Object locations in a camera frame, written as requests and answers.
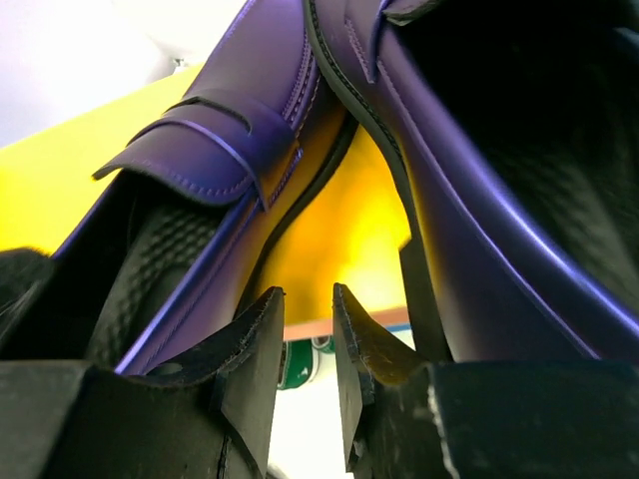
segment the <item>purple leather shoe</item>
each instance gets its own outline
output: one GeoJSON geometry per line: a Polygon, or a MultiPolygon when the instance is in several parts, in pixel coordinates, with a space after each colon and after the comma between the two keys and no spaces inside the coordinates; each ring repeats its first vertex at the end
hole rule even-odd
{"type": "Polygon", "coordinates": [[[639,362],[636,2],[304,1],[405,167],[453,357],[639,362]]]}
{"type": "Polygon", "coordinates": [[[183,100],[96,174],[122,170],[0,331],[0,356],[143,374],[199,343],[254,299],[265,255],[355,128],[302,2],[250,0],[183,100]]]}

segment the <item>shoe stitching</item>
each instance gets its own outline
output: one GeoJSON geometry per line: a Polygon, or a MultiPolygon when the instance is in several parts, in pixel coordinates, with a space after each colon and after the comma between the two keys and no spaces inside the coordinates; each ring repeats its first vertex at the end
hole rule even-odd
{"type": "Polygon", "coordinates": [[[290,124],[293,124],[295,121],[295,114],[298,112],[300,108],[300,102],[304,97],[304,93],[307,89],[307,83],[309,82],[309,76],[311,75],[311,62],[313,60],[313,52],[311,50],[311,44],[309,43],[308,34],[305,31],[304,33],[304,50],[302,53],[302,62],[300,63],[300,69],[298,70],[298,76],[296,78],[296,83],[291,91],[291,97],[287,101],[287,105],[284,107],[282,111],[282,116],[285,119],[288,119],[290,124]]]}
{"type": "MultiPolygon", "coordinates": [[[[309,113],[311,112],[311,109],[313,108],[313,105],[316,100],[316,96],[318,95],[319,86],[320,86],[320,76],[318,76],[318,79],[316,80],[316,86],[313,90],[313,95],[311,96],[311,100],[309,101],[309,106],[307,107],[307,111],[304,117],[302,118],[302,121],[300,122],[300,127],[298,128],[296,132],[296,140],[300,137],[300,133],[302,132],[302,129],[304,128],[304,125],[307,122],[307,118],[309,117],[309,113]]],[[[294,155],[291,158],[289,165],[287,166],[287,169],[285,170],[285,173],[280,178],[280,183],[278,184],[278,187],[275,189],[275,191],[271,195],[271,198],[269,200],[269,207],[271,207],[275,203],[275,201],[278,199],[278,196],[284,189],[284,186],[289,182],[289,179],[291,178],[291,176],[293,175],[293,172],[295,171],[296,167],[300,163],[300,160],[302,159],[303,155],[304,155],[304,150],[302,150],[302,148],[296,148],[296,151],[294,152],[294,155]]]]}
{"type": "Polygon", "coordinates": [[[251,177],[248,174],[246,174],[241,180],[239,180],[232,187],[219,188],[217,190],[214,190],[212,188],[202,187],[199,184],[189,180],[188,178],[185,178],[182,175],[176,173],[171,168],[152,163],[149,160],[142,160],[136,163],[139,163],[145,167],[148,167],[151,170],[156,170],[158,171],[158,173],[162,175],[169,175],[171,178],[177,181],[181,186],[186,187],[190,192],[193,192],[196,195],[205,196],[205,197],[219,197],[219,196],[224,196],[224,195],[234,193],[236,190],[245,186],[246,183],[248,183],[249,180],[251,179],[251,177]]]}
{"type": "Polygon", "coordinates": [[[357,39],[357,35],[355,34],[355,29],[352,26],[352,21],[350,21],[350,19],[346,19],[345,27],[346,27],[346,33],[348,34],[348,42],[350,43],[350,46],[352,47],[352,49],[355,51],[355,55],[357,56],[357,59],[359,60],[359,63],[361,64],[361,67],[363,68],[363,72],[366,75],[366,78],[367,79],[371,78],[370,67],[368,66],[368,62],[366,61],[364,57],[363,48],[361,48],[361,44],[359,43],[359,40],[357,39]]]}

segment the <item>white ceiling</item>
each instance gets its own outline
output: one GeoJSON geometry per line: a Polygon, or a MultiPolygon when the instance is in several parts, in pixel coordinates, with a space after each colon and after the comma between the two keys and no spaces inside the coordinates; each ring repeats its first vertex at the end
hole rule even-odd
{"type": "Polygon", "coordinates": [[[0,0],[0,148],[206,60],[245,0],[0,0]]]}
{"type": "Polygon", "coordinates": [[[246,0],[113,0],[116,10],[163,51],[205,61],[246,0]]]}

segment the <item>shoe sole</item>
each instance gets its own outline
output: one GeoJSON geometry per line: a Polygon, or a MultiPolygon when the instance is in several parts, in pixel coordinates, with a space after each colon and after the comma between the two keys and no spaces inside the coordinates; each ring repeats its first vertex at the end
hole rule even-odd
{"type": "MultiPolygon", "coordinates": [[[[235,315],[255,300],[257,283],[269,253],[291,223],[332,178],[357,127],[358,122],[346,113],[319,171],[265,241],[235,315]]],[[[180,203],[181,226],[175,228],[172,222],[168,222],[164,206],[156,207],[152,220],[143,227],[147,234],[140,234],[144,238],[136,241],[125,258],[105,301],[110,307],[107,311],[103,309],[103,313],[109,313],[110,317],[98,322],[99,329],[96,327],[90,340],[86,355],[91,360],[106,367],[115,367],[166,303],[201,251],[215,237],[219,221],[212,222],[201,209],[180,203]],[[185,231],[192,233],[183,238],[185,231]],[[162,253],[161,261],[156,258],[158,251],[162,253]]]]}
{"type": "Polygon", "coordinates": [[[356,88],[341,72],[339,66],[333,59],[330,49],[323,40],[320,32],[315,0],[304,0],[304,4],[305,24],[309,43],[315,53],[319,70],[330,88],[352,115],[363,125],[381,150],[395,183],[397,194],[408,216],[410,232],[414,238],[421,238],[415,206],[412,201],[412,192],[410,191],[410,184],[408,182],[408,174],[406,173],[405,163],[401,156],[399,145],[386,125],[379,118],[378,114],[357,92],[356,88]]]}
{"type": "MultiPolygon", "coordinates": [[[[408,218],[408,226],[410,227],[412,240],[419,245],[419,250],[411,248],[415,254],[411,260],[414,264],[423,265],[423,275],[415,277],[411,273],[404,271],[404,267],[402,266],[404,289],[406,290],[406,302],[411,329],[413,333],[416,334],[430,334],[433,337],[444,338],[441,319],[439,317],[439,311],[437,310],[432,290],[432,278],[428,271],[428,261],[426,259],[423,246],[424,242],[421,237],[419,223],[417,222],[417,214],[412,200],[408,174],[406,172],[405,162],[401,155],[399,144],[379,115],[350,83],[348,78],[341,72],[341,69],[335,62],[332,53],[330,52],[330,48],[324,41],[320,31],[320,24],[316,13],[316,0],[304,0],[304,17],[307,36],[315,54],[316,61],[318,62],[319,70],[333,92],[352,113],[352,115],[363,125],[368,134],[377,144],[377,147],[381,150],[394,181],[399,199],[403,203],[403,207],[408,218]],[[407,284],[406,281],[413,281],[413,284],[407,284]],[[419,294],[419,297],[414,298],[415,302],[419,302],[419,304],[412,304],[410,294],[408,294],[409,291],[428,291],[430,298],[424,298],[423,294],[419,294]]],[[[420,338],[415,340],[415,344],[419,345],[417,350],[424,356],[430,357],[431,354],[435,354],[435,356],[432,356],[433,359],[450,360],[450,353],[447,345],[442,347],[427,347],[430,345],[423,343],[420,338]]]]}

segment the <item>leather upper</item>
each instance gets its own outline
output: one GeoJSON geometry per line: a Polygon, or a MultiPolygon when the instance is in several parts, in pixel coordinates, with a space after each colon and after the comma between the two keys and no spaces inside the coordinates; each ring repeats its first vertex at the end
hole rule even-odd
{"type": "Polygon", "coordinates": [[[250,0],[183,100],[95,177],[128,169],[211,206],[254,187],[267,210],[316,80],[299,17],[288,0],[250,0]]]}
{"type": "MultiPolygon", "coordinates": [[[[399,143],[455,358],[639,361],[635,314],[535,224],[402,45],[397,29],[446,0],[307,1],[337,75],[399,143]]],[[[551,8],[637,30],[636,2],[551,8]]]]}
{"type": "Polygon", "coordinates": [[[96,174],[137,172],[224,206],[213,238],[116,372],[144,374],[235,317],[275,230],[314,191],[326,159],[340,158],[345,119],[320,77],[303,4],[248,1],[183,100],[96,174]]]}

